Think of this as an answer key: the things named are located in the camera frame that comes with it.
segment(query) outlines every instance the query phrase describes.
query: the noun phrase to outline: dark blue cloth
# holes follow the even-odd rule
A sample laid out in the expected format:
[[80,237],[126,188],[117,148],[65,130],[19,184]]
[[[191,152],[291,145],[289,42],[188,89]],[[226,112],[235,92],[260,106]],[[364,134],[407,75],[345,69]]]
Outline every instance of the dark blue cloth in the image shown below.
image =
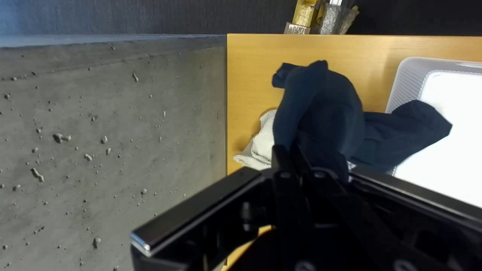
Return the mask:
[[452,124],[434,107],[410,101],[392,115],[364,113],[366,133],[349,161],[375,172],[392,172],[410,155],[450,134]]
[[274,143],[297,145],[312,166],[348,178],[346,157],[361,143],[361,103],[351,81],[328,69],[327,62],[309,66],[283,63],[273,77],[285,95],[274,118]]
[[274,143],[298,146],[313,167],[348,179],[346,160],[390,172],[417,151],[438,142],[452,125],[431,106],[411,101],[392,115],[363,113],[351,81],[328,69],[283,63],[273,77],[285,95],[274,118]]

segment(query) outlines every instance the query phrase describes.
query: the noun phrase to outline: concrete wall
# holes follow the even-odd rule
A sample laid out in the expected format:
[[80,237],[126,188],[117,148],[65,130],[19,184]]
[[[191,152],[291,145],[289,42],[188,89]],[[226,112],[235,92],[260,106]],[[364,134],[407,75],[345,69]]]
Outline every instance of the concrete wall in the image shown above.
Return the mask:
[[0,48],[0,270],[132,270],[129,232],[224,176],[224,62],[223,38]]

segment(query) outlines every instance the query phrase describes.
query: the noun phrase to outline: gold object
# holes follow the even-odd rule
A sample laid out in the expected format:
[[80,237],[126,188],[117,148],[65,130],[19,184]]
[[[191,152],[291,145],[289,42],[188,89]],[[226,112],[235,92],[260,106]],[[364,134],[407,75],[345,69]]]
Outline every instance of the gold object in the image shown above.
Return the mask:
[[292,24],[310,27],[315,14],[316,0],[298,0]]

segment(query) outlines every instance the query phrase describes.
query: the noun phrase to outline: white towel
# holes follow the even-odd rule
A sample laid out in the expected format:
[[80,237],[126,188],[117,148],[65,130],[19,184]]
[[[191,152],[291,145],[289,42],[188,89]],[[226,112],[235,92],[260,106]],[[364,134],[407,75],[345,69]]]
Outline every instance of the white towel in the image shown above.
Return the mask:
[[244,148],[244,151],[235,155],[235,161],[256,170],[265,170],[271,167],[271,148],[274,145],[273,122],[276,110],[263,113],[259,119],[260,130]]

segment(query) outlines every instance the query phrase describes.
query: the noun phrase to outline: wooden panel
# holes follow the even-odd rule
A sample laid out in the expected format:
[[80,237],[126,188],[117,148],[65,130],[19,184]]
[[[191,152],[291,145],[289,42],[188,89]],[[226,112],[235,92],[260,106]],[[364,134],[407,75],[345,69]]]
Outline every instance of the wooden panel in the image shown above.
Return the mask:
[[[263,226],[257,230],[257,237],[266,233],[273,230],[271,226]],[[221,271],[229,271],[229,268],[233,267],[233,264],[245,253],[245,250],[253,244],[253,241],[242,244],[241,247],[238,247],[236,250],[233,250],[227,259],[224,261],[224,265],[221,268]]]
[[382,112],[405,57],[480,62],[480,48],[482,38],[229,35],[227,172],[239,169],[232,157],[259,130],[259,116],[279,106],[283,92],[271,87],[271,75],[283,62],[325,59],[354,83],[364,110]]

